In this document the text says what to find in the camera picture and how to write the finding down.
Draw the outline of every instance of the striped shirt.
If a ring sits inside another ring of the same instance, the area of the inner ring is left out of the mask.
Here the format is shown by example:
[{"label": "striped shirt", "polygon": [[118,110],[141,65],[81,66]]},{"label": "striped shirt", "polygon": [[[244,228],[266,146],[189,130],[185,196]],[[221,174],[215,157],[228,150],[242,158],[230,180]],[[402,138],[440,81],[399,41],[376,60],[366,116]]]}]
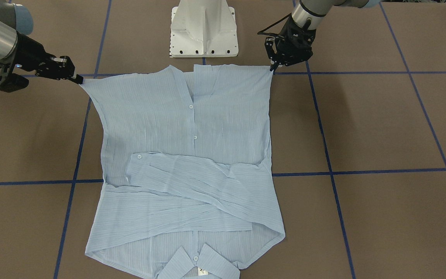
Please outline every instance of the striped shirt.
[{"label": "striped shirt", "polygon": [[238,279],[285,237],[266,66],[87,79],[104,184],[86,255],[145,279]]}]

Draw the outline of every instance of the light blue shirt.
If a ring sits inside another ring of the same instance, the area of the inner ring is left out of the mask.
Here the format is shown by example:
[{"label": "light blue shirt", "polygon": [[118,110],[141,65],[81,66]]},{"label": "light blue shirt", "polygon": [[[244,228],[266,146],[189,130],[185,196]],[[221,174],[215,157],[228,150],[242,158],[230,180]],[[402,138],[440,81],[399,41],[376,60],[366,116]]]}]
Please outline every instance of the light blue shirt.
[{"label": "light blue shirt", "polygon": [[272,76],[267,66],[195,65],[87,79],[105,182],[86,255],[145,279],[238,279],[283,240]]}]

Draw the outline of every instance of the clothing label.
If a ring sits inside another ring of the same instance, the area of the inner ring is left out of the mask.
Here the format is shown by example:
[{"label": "clothing label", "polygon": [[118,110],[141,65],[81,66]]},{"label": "clothing label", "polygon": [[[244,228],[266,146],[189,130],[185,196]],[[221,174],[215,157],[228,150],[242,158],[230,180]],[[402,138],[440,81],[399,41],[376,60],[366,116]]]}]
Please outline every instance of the clothing label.
[{"label": "clothing label", "polygon": [[199,271],[199,276],[209,274],[206,270],[203,270],[202,268],[197,268],[197,270]]}]

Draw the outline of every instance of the black band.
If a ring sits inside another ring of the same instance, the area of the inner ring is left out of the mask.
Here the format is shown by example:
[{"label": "black band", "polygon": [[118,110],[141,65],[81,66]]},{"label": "black band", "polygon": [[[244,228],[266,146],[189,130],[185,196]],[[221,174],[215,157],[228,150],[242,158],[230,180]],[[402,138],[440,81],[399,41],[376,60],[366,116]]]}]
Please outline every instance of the black band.
[{"label": "black band", "polygon": [[302,2],[302,0],[299,0],[299,3],[300,3],[300,5],[302,6],[302,8],[303,8],[306,12],[308,12],[308,13],[311,14],[311,16],[315,16],[315,17],[325,17],[325,16],[326,16],[326,14],[317,14],[317,13],[311,11],[310,9],[308,9],[308,8],[306,7],[306,5],[304,5],[304,3]]}]

